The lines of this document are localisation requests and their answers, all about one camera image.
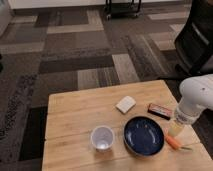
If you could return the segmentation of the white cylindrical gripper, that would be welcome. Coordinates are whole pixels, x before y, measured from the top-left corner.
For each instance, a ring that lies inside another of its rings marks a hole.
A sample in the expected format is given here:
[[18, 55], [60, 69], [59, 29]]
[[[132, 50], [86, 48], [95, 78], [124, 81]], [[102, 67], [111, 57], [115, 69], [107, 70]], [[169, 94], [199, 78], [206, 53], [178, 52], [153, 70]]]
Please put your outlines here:
[[200, 116], [200, 109], [196, 105], [188, 105], [187, 103], [179, 103], [175, 109], [174, 117], [180, 122], [181, 129], [177, 133], [177, 123], [170, 123], [168, 134], [172, 137], [179, 136], [185, 129], [185, 125], [193, 124]]

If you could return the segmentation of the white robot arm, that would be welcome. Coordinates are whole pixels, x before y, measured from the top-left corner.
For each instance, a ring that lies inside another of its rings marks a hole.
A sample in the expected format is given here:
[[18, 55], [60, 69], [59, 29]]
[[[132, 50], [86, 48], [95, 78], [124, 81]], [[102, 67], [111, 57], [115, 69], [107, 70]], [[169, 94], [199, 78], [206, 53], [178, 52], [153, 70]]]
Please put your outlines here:
[[194, 124], [204, 110], [213, 110], [213, 74], [187, 78], [179, 90], [181, 99], [168, 129], [172, 137], [180, 134], [186, 125]]

